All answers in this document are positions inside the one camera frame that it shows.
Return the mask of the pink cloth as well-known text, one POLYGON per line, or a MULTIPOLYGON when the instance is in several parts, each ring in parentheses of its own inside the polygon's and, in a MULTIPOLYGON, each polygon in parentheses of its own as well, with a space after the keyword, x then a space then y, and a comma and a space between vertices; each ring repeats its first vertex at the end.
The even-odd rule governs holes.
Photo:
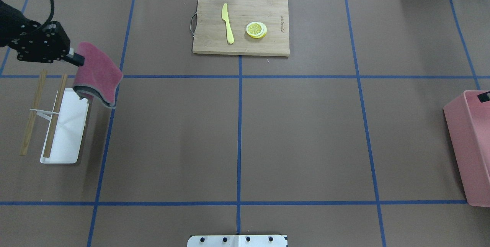
POLYGON ((116 107, 116 90, 123 79, 123 73, 111 58, 95 45, 81 42, 78 53, 84 57, 84 65, 79 67, 72 85, 79 99, 89 103, 97 98, 105 107, 116 107))

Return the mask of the pink plastic bin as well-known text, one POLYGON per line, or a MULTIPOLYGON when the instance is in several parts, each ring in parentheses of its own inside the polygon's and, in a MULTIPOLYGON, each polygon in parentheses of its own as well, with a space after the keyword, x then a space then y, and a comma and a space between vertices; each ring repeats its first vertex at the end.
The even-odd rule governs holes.
POLYGON ((490 205, 490 102, 466 90, 443 107, 464 194, 471 206, 490 205))

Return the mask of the wooden rack rod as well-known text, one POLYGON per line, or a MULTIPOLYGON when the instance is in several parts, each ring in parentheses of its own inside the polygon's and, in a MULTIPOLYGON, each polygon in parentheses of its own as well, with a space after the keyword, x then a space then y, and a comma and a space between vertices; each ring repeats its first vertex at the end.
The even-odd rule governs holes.
POLYGON ((40 72, 38 83, 37 83, 37 88, 34 94, 34 100, 32 102, 32 106, 29 109, 29 117, 26 125, 26 129, 24 132, 23 136, 23 141, 21 144, 21 149, 20 149, 20 156, 26 156, 29 148, 29 144, 31 141, 32 137, 32 131, 34 129, 34 124, 35 124, 35 119, 37 116, 36 109, 38 109, 38 106, 40 104, 41 98, 42 98, 42 90, 44 88, 44 83, 47 77, 47 70, 43 69, 40 72))
POLYGON ((59 120, 59 112, 61 109, 61 104, 62 104, 67 80, 68 80, 68 74, 64 73, 61 76, 61 81, 54 102, 54 109, 52 111, 53 113, 51 114, 51 120, 47 132, 46 144, 44 146, 44 151, 42 153, 43 158, 49 158, 51 155, 52 145, 54 143, 54 136, 56 134, 56 127, 59 120))

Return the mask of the white rack tray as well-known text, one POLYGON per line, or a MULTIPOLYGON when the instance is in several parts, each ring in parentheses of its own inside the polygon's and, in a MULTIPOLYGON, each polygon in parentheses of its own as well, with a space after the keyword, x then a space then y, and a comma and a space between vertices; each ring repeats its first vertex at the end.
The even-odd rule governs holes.
MULTIPOLYGON (((78 161, 88 109, 86 99, 79 99, 72 88, 65 88, 51 155, 49 158, 42 157, 45 137, 40 163, 75 164, 78 161)), ((36 113, 50 124, 52 111, 36 110, 36 113)))

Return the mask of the wooden cutting board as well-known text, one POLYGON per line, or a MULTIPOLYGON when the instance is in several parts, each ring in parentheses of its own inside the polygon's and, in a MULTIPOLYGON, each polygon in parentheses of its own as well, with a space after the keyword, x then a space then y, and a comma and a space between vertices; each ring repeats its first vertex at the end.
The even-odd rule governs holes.
POLYGON ((192 51, 195 54, 289 57, 288 0, 198 0, 192 51), (228 44, 222 6, 235 42, 228 44), (262 22, 267 34, 253 39, 246 33, 250 22, 262 22))

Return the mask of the yellow plastic knife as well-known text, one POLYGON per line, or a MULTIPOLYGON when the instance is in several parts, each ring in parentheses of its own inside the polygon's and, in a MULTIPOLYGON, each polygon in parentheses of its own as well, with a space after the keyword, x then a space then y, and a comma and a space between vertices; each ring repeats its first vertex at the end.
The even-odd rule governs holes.
POLYGON ((226 29, 226 41, 228 44, 233 44, 235 42, 234 40, 234 34, 231 29, 231 24, 229 20, 229 15, 228 15, 228 4, 224 3, 222 6, 222 20, 225 23, 225 29, 226 29))

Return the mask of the yellow lemon slice toy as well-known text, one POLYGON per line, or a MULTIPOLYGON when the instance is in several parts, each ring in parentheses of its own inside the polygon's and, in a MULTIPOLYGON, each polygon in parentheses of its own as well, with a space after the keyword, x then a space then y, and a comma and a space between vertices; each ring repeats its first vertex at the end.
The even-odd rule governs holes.
POLYGON ((246 33, 253 39, 263 38, 267 32, 267 26, 262 22, 250 22, 246 26, 246 33))

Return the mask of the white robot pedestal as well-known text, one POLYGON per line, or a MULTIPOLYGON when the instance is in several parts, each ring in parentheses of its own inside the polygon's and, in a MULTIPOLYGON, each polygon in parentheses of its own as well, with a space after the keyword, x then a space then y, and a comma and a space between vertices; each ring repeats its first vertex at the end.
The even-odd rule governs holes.
POLYGON ((286 235, 196 235, 188 247, 288 247, 286 235))

